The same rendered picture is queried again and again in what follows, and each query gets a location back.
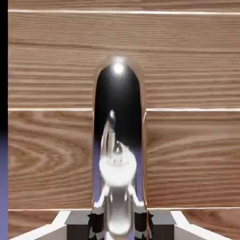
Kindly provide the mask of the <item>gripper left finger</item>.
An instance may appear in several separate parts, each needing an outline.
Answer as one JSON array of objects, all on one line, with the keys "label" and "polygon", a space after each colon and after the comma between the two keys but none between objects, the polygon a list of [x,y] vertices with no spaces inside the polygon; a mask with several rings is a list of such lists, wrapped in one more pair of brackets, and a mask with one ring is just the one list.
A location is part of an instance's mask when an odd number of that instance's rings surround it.
[{"label": "gripper left finger", "polygon": [[62,210],[50,224],[9,240],[89,240],[90,210]]}]

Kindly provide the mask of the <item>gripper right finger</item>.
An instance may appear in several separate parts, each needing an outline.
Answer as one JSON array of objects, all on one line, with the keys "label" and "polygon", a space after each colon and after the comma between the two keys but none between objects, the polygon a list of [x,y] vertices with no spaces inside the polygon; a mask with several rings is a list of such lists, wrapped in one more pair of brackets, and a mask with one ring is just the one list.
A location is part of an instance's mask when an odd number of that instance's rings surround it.
[{"label": "gripper right finger", "polygon": [[191,224],[180,210],[150,210],[149,240],[232,240]]}]

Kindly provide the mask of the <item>curved shiny metal handle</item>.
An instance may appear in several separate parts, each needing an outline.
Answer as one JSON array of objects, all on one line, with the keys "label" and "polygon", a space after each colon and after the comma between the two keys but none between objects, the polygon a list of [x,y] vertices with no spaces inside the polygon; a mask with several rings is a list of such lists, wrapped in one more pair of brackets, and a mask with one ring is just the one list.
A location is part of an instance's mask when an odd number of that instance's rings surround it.
[{"label": "curved shiny metal handle", "polygon": [[113,56],[98,70],[94,97],[90,238],[147,240],[144,89],[140,67]]}]

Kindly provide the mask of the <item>light wood cabinet door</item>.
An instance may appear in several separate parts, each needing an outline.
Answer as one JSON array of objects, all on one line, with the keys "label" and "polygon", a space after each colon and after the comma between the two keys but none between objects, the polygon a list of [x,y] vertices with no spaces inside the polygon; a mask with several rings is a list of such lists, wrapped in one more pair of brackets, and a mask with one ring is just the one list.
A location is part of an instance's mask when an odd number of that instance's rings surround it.
[{"label": "light wood cabinet door", "polygon": [[[148,207],[240,207],[240,111],[148,111]],[[93,113],[9,111],[8,206],[88,208]]]},{"label": "light wood cabinet door", "polygon": [[[240,208],[183,208],[189,223],[240,240]],[[57,210],[9,210],[8,238],[52,223]]]},{"label": "light wood cabinet door", "polygon": [[240,15],[10,11],[11,107],[89,108],[109,56],[144,74],[147,108],[240,107]]}]

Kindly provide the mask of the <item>light wood cabinet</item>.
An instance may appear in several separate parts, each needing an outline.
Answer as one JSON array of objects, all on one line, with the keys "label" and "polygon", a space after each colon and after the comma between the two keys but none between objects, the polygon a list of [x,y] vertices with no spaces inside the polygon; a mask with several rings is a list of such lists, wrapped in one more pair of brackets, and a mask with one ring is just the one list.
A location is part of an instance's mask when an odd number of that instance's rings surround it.
[{"label": "light wood cabinet", "polygon": [[[8,15],[10,11],[43,12],[43,13],[107,13],[107,14],[161,14],[161,15],[240,15],[240,0],[8,0]],[[90,111],[94,115],[95,86],[93,89],[93,105],[89,108],[50,108],[50,107],[11,107],[9,111]],[[148,111],[240,111],[239,108],[147,108],[145,89],[143,94],[145,116]],[[147,165],[145,153],[144,166]]]}]

